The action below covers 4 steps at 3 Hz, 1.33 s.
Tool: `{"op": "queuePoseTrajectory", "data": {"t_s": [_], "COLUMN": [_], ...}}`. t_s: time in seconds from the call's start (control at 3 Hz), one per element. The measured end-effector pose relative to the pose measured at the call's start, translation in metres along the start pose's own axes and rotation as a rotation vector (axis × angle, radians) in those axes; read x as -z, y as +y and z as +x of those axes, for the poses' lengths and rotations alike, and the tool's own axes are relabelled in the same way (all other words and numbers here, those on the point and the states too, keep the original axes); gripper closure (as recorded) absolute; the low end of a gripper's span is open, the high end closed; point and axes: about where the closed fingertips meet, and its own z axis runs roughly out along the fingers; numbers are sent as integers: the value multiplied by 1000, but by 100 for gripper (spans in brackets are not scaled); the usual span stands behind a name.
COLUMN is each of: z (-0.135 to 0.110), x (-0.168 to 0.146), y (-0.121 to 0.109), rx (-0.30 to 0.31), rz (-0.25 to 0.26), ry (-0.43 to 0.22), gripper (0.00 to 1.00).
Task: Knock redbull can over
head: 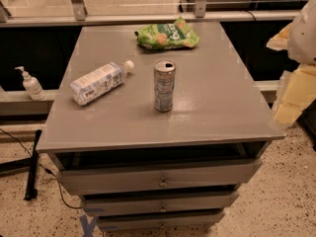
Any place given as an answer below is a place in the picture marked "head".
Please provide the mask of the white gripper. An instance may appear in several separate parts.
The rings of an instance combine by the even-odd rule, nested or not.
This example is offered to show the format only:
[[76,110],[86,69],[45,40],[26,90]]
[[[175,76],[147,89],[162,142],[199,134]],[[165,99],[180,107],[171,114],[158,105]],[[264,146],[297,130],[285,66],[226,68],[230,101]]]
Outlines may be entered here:
[[293,72],[282,74],[273,105],[273,121],[292,125],[316,100],[316,0],[309,0],[292,24],[270,38],[267,48],[288,48],[289,58],[301,63]]

